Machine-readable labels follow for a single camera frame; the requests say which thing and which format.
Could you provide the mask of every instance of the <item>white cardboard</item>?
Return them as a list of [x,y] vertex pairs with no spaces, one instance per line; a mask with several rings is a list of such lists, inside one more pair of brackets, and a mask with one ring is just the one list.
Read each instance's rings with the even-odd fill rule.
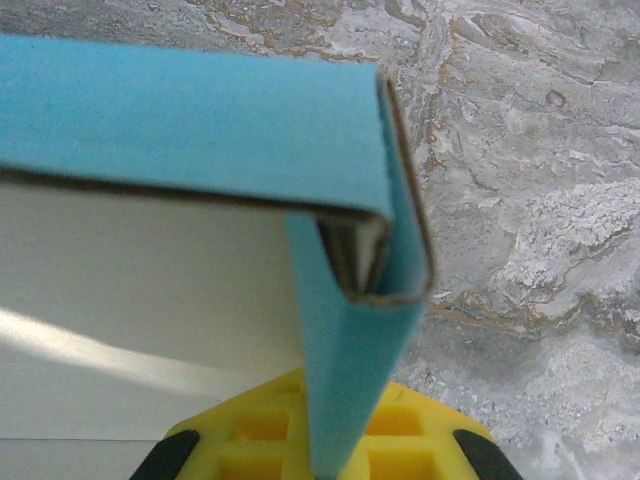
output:
[[0,186],[0,438],[157,440],[301,366],[283,220]]

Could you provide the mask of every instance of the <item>gray marble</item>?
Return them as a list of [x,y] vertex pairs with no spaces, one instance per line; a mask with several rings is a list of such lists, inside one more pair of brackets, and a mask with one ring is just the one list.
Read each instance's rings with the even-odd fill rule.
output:
[[398,378],[527,478],[640,479],[637,0],[2,0],[0,30],[380,64],[439,262]]

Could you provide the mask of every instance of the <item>cardboard fold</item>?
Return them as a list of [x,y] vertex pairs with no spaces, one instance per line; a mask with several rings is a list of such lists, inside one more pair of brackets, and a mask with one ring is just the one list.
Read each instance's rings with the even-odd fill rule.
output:
[[314,473],[334,478],[434,278],[389,80],[372,65],[12,36],[0,57],[0,186],[286,213]]

